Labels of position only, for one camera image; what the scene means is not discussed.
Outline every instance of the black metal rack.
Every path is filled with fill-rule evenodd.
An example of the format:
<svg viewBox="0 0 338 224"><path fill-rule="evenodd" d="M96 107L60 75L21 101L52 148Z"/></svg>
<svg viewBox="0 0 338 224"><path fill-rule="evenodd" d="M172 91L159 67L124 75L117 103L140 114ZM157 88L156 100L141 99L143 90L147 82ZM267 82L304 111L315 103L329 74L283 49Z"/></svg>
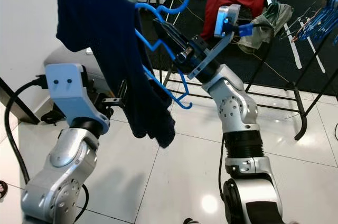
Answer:
<svg viewBox="0 0 338 224"><path fill-rule="evenodd" d="M289 108L284 108L284 107L277 107L277 106L269 106L269 105L262 105L262 104L258 104L257 106L259 107L265 107L265 108L271 108L271 109L278 109L278 110L285 110L285 111L292 111L292 112L296 112L299 113L300 117L301 117L301 121L302 121L302 126L300 131L297 133L297 135L295 136L295 140L298 141L301 139L301 137L304 136L306 130L307 130L307 115L308 113L312 110L312 108L316 105L316 103L318 102L318 100L320 99L320 97L323 95L324 91L329 87L329 85L331 84L331 82L335 79L335 77L338 75L338 68L336 69L336 71L332 74L332 76L329 78L329 80L327 81L327 83L325 84L325 86L322 88L321 92L318 94L318 96L315 98L315 100L311 103L311 105L309 106L309 108L305 111L303 103L302 103L302 99L301 96L299 94L299 89L298 89L298 85L299 82L301 81L301 79L304 77L305 73L308 71L308 69L310 68L311 63L314 61L314 59L316 58L316 56L320 53L326 39L327 39L328 35L320 42L316 52L313 54L312 58L310 59L309 63L306 65L305 69L303 70L303 72L301 73L301 75L299 76L299 78L297 79L296 82L289 82L285 87L275 87L275 86L264 86L264 85L258 85L257 86L264 86L264 87L273 87L273 88L277 88L277 89L284 89L286 90L291 90L293 91L295 98L289 98L289 97L282 97L282 96L275 96L275 95L268 95L268 94L261 94L261 93L257 93L257 92L252 92L249 91L250 87L253 85L253 82L257 76L257 74L259 73L259 71L261 70L263 64L265 63L269 52L266 52L263 59L261 60L259 66L257 67L257 69L255 70L255 72L253 73L253 76L251 78L251 80L248 82L248 87L246 88L246 93L251 94L251 95L259 95L259 96L265 96L265 97L272 97L272 98L277 98L277 99L283 99L283 100L290 100L290 101L295 101L297 103L297 107L298 109L289 109ZM172 82L177 82L177 83L182 83L182 81L180 80L173 80L170 79L170 75L172 73L172 69L173 69L173 64L171 65L171 67L168 70L168 73L164 79L163 85L167 85L168 81L172 81ZM162 69L160 68L159 70L159 76L160 76L160 81L162 82ZM194 86L201 86L201 84L198 83L192 83L192 82L187 82L188 85L194 85ZM177 91L177 90L172 90L169 89L171 92L175 92L175 93L179 93L179 94L184 94L181 91ZM204 96L204 95L196 95L196 94L189 94L190 96L196 96L196 97L202 97L202 98L208 98L211 99L210 96Z"/></svg>

